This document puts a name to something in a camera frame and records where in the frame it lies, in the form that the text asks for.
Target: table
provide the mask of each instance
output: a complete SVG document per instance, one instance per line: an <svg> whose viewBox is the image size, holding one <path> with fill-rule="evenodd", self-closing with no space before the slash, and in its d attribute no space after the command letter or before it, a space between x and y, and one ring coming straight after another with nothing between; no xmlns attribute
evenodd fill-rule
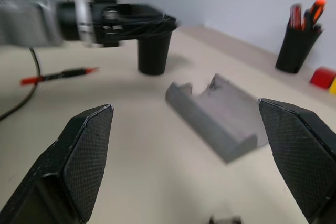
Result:
<svg viewBox="0 0 336 224"><path fill-rule="evenodd" d="M42 83L32 100L0 123L0 208L36 158L68 120L112 103L107 165L90 223L203 223L211 214L240 215L248 224L307 223L278 172L269 146L226 165L165 103L171 84L191 82L203 91L215 73L258 98L315 111L336 130L335 108L311 98L233 56L174 32L166 73L137 72L136 41L119 48L38 49L43 73L100 67L85 77ZM34 75L26 49L0 49L0 112L16 104Z"/></svg>

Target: red block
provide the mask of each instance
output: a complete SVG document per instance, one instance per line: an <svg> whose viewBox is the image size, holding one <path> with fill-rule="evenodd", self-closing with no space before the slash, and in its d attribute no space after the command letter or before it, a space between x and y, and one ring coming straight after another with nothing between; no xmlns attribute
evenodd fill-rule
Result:
<svg viewBox="0 0 336 224"><path fill-rule="evenodd" d="M332 82L334 81L335 77L336 77L335 70L320 67L315 71L313 77L310 80L310 83L319 86L323 89L328 89L331 86Z"/></svg>

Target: black cable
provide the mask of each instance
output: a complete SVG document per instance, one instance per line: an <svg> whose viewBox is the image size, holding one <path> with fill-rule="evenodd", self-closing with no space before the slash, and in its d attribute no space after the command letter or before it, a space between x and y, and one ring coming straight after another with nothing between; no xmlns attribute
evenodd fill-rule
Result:
<svg viewBox="0 0 336 224"><path fill-rule="evenodd" d="M35 50L33 48L29 48L29 50L30 50L31 56L32 56L32 58L34 60L34 63L35 63L36 75L38 77L41 77L41 68L40 68L40 64L38 62ZM10 115L12 115L16 111L18 111L20 108L22 108L32 98L33 94L35 93L35 90L37 89L37 86L38 86L38 83L35 83L33 85L32 89L30 90L30 92L28 93L28 95L26 95L26 97L22 100L22 102L20 102L18 105L16 105L14 108L12 108L11 110L7 111L6 113L0 115L0 121L6 119Z"/></svg>

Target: black pen holder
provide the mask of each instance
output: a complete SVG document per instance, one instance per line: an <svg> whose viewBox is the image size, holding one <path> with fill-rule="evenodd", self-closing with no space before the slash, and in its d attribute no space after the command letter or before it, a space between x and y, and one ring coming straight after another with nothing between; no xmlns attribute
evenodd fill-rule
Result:
<svg viewBox="0 0 336 224"><path fill-rule="evenodd" d="M322 30L302 31L287 26L276 68L287 73L299 72L321 33Z"/></svg>

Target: yellow block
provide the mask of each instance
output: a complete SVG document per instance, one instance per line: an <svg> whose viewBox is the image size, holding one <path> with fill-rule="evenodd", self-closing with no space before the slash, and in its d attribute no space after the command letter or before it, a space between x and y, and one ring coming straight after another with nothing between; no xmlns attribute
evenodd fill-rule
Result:
<svg viewBox="0 0 336 224"><path fill-rule="evenodd" d="M334 81L332 82L330 88L329 88L329 92L331 94L336 94L336 78L334 79Z"/></svg>

